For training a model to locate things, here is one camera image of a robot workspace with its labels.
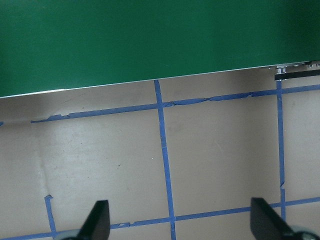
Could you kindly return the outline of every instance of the floor tile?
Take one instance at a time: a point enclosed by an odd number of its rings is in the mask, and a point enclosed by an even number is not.
[[[161,79],[164,102],[210,98],[276,88],[274,70],[252,68]]]
[[[286,200],[320,197],[320,91],[284,94]]]
[[[0,127],[0,238],[50,232],[48,194],[30,124]]]
[[[164,109],[176,216],[280,201],[277,99]]]
[[[112,229],[110,240],[171,240],[170,224],[160,223]]]
[[[287,206],[286,221],[290,226],[306,228],[320,236],[320,202]]]
[[[52,115],[156,103],[153,81],[132,82],[0,98],[0,121],[31,121]]]
[[[249,212],[177,221],[175,231],[177,240],[255,240]]]
[[[157,110],[32,125],[58,231],[104,199],[112,224],[168,217]]]

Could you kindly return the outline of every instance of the beige surface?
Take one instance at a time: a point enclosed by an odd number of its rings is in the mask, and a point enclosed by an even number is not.
[[[254,240],[250,231],[250,213],[234,213],[177,221],[176,238],[180,240]]]
[[[286,220],[290,226],[308,228],[320,236],[320,202],[287,206]]]
[[[112,229],[110,240],[171,240],[169,223]]]
[[[0,238],[50,232],[49,194],[31,124],[0,127]]]
[[[164,109],[175,215],[280,201],[277,99]]]
[[[285,94],[286,200],[320,197],[320,91]]]
[[[0,98],[0,121],[47,119],[52,115],[156,103],[153,81]]]
[[[164,102],[276,88],[274,70],[253,68],[160,80]]]

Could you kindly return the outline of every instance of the green panel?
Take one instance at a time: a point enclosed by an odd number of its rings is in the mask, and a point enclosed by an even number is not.
[[[319,0],[0,1],[0,97],[309,60]]]

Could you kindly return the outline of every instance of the blue tape line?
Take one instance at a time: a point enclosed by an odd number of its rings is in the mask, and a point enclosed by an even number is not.
[[[286,206],[294,206],[294,205],[310,204],[310,203],[317,203],[317,202],[320,202],[320,197],[312,197],[312,198],[287,201],[285,204]],[[280,202],[271,203],[270,206],[272,208],[279,208],[281,207],[281,203]],[[233,208],[233,209],[227,209],[227,210],[219,210],[219,211],[211,211],[211,212],[177,216],[175,217],[175,221],[199,219],[199,218],[214,217],[214,216],[236,214],[236,213],[245,213],[249,211],[250,211],[250,207],[240,207],[240,208]],[[125,222],[125,223],[112,224],[110,228],[121,229],[121,228],[138,227],[138,226],[144,226],[144,225],[162,224],[162,223],[169,223],[169,222],[171,222],[171,219],[169,217],[165,217],[165,218],[158,218],[158,219],[151,219],[151,220],[136,221],[134,223]],[[56,234],[60,234],[68,231],[70,230],[57,231]],[[40,239],[40,238],[53,237],[53,235],[54,235],[54,232],[47,232],[47,233],[38,233],[38,234],[31,234],[31,235],[24,235],[24,236],[13,236],[13,237],[1,238],[0,240]]]
[[[282,94],[292,94],[292,93],[307,92],[307,91],[313,91],[313,90],[320,90],[320,84],[283,88]]]
[[[170,222],[170,218],[165,217],[165,218],[157,218],[157,219],[151,219],[151,220],[135,221],[134,223],[124,222],[124,223],[112,224],[110,228],[122,229],[122,228],[138,227],[138,226],[151,225],[151,224],[163,224],[163,223],[169,223],[169,222]]]
[[[52,209],[51,209],[51,199],[53,199],[53,197],[51,195],[48,195],[44,198],[44,201],[45,201],[46,213],[48,214],[50,230],[51,232],[55,233],[56,225],[55,225],[55,220],[54,220],[54,216],[52,214]]]
[[[154,80],[154,89],[155,89],[156,102],[158,107],[159,130],[160,130],[160,139],[161,139],[161,148],[162,148],[164,175],[165,175],[165,186],[166,186],[166,195],[167,195],[167,201],[168,201],[169,218],[170,218],[170,224],[171,224],[171,231],[170,231],[171,240],[176,240],[174,201],[173,201],[172,187],[171,187],[164,106],[162,102],[161,89],[160,89],[160,84],[158,80]]]
[[[287,201],[285,205],[294,206],[294,205],[311,204],[311,203],[318,203],[318,202],[320,202],[320,197],[312,197],[312,198],[306,198],[306,199],[300,199],[300,200]]]
[[[276,82],[278,142],[279,142],[279,174],[280,174],[280,203],[281,217],[286,220],[286,191],[285,191],[285,148],[284,148],[284,121],[282,105],[282,82]]]
[[[175,218],[177,221],[189,220],[189,219],[200,219],[200,218],[207,218],[207,217],[220,216],[220,215],[244,213],[244,212],[249,212],[250,209],[251,208],[247,206],[247,207],[233,208],[233,209],[227,209],[227,210],[210,211],[210,212],[189,214],[189,215],[183,215],[183,216],[176,216]]]
[[[276,89],[264,90],[264,91],[251,91],[251,92],[245,92],[245,93],[213,96],[213,97],[208,97],[208,98],[193,98],[193,99],[164,102],[163,107],[167,108],[167,107],[172,107],[172,106],[176,106],[176,105],[198,104],[198,103],[203,103],[206,101],[226,101],[226,100],[233,100],[233,99],[261,97],[261,96],[269,96],[269,95],[276,95],[276,94],[277,94]]]
[[[51,122],[51,121],[66,120],[66,119],[77,119],[77,118],[86,118],[86,117],[94,117],[94,116],[102,116],[102,115],[110,115],[110,114],[121,114],[121,113],[135,112],[135,111],[157,109],[157,106],[158,105],[154,103],[154,104],[126,106],[126,107],[118,107],[118,108],[103,109],[103,110],[74,112],[64,116],[52,115],[47,119],[31,121],[31,123],[35,124],[35,123]]]

